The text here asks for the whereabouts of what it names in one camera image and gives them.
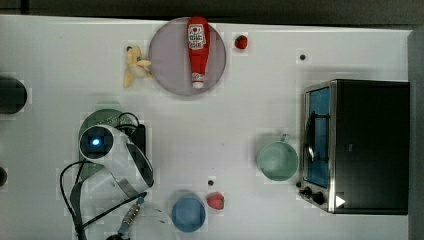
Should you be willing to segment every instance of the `handle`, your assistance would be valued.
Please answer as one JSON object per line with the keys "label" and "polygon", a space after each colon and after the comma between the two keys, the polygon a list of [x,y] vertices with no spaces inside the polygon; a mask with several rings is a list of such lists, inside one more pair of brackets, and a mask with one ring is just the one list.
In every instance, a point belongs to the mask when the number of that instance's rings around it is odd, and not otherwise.
{"label": "handle", "polygon": [[330,119],[330,114],[320,115],[316,114],[315,111],[311,113],[309,116],[308,122],[306,124],[306,143],[305,143],[305,152],[308,156],[308,159],[312,162],[315,161],[314,157],[314,148],[315,148],[315,120],[317,118],[325,118],[327,120]]}
{"label": "handle", "polygon": [[290,140],[290,134],[283,134],[283,136],[281,137],[281,141],[283,143],[288,143]]}

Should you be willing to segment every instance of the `red strawberry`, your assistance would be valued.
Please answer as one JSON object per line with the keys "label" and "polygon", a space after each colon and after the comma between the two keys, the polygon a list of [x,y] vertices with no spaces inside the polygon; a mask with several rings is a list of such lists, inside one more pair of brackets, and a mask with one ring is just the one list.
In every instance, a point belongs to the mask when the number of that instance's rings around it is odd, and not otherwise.
{"label": "red strawberry", "polygon": [[247,47],[247,37],[240,35],[235,42],[235,46],[238,49],[245,49]]}
{"label": "red strawberry", "polygon": [[216,209],[216,210],[222,210],[224,209],[224,196],[222,196],[220,193],[213,193],[207,198],[207,202],[209,207]]}

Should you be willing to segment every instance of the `cup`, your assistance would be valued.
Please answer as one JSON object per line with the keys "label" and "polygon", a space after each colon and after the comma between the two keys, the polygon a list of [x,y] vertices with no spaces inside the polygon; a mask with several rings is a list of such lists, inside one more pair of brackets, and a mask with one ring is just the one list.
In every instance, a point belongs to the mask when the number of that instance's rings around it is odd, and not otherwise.
{"label": "cup", "polygon": [[183,232],[194,232],[206,219],[205,206],[194,194],[188,194],[180,198],[172,209],[172,221],[175,227]]}
{"label": "cup", "polygon": [[290,135],[283,134],[280,141],[263,147],[256,159],[259,169],[273,181],[286,181],[299,168],[296,151],[288,144]]}
{"label": "cup", "polygon": [[0,167],[0,187],[3,186],[7,181],[7,172],[4,168]]}
{"label": "cup", "polygon": [[18,80],[0,77],[0,113],[13,114],[19,112],[26,103],[27,91]]}

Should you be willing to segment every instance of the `teal mug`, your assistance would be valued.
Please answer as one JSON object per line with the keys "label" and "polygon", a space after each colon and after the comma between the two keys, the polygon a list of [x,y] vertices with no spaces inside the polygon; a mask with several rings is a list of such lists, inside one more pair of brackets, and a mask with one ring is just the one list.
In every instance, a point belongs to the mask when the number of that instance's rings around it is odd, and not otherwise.
{"label": "teal mug", "polygon": [[299,168],[296,151],[288,144],[290,135],[283,134],[281,141],[263,147],[256,162],[263,174],[273,181],[286,181]]}

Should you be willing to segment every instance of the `table surface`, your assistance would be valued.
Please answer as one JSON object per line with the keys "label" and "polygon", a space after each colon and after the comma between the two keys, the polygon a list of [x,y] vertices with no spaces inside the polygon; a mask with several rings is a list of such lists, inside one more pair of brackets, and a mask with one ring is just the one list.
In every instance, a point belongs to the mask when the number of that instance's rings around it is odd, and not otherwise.
{"label": "table surface", "polygon": [[[163,24],[0,16],[0,72],[29,90],[23,111],[0,115],[0,166],[9,174],[0,188],[1,239],[71,238],[59,174],[78,161],[80,125],[102,101],[118,101],[148,128],[156,175],[147,201],[170,213],[184,191],[224,193],[225,209],[208,208],[206,224],[178,232],[181,239],[407,239],[407,216],[325,213],[298,196],[298,173],[267,180],[255,155],[282,133],[298,151],[307,86],[335,78],[407,81],[410,31],[212,24],[227,48],[212,90],[182,97],[149,79],[124,89],[126,47],[147,55]],[[248,36],[245,51],[233,47],[239,34]],[[65,178],[68,192],[72,179]]]}

